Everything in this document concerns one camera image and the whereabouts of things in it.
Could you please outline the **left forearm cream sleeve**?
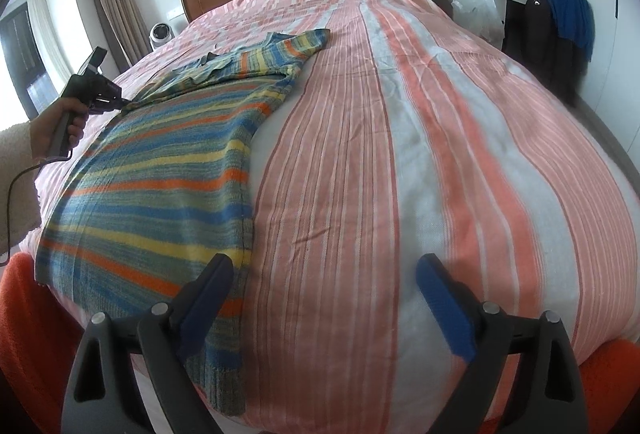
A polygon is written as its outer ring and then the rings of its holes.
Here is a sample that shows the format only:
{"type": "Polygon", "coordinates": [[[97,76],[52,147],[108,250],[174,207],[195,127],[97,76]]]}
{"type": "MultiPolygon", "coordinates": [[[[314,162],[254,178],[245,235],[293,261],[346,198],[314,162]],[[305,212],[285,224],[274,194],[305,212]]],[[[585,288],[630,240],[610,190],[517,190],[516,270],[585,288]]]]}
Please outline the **left forearm cream sleeve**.
{"type": "Polygon", "coordinates": [[[1,251],[6,252],[40,225],[29,123],[1,131],[1,251]]]}

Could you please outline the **person's left hand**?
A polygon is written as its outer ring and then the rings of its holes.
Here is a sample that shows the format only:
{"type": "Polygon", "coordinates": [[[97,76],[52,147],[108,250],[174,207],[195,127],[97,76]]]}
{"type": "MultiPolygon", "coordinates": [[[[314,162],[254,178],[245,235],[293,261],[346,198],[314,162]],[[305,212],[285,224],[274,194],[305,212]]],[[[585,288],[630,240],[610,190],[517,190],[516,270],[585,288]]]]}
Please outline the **person's left hand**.
{"type": "Polygon", "coordinates": [[[60,98],[29,123],[32,159],[36,162],[49,157],[58,126],[67,123],[68,149],[73,150],[84,137],[89,109],[76,98],[60,98]]]}

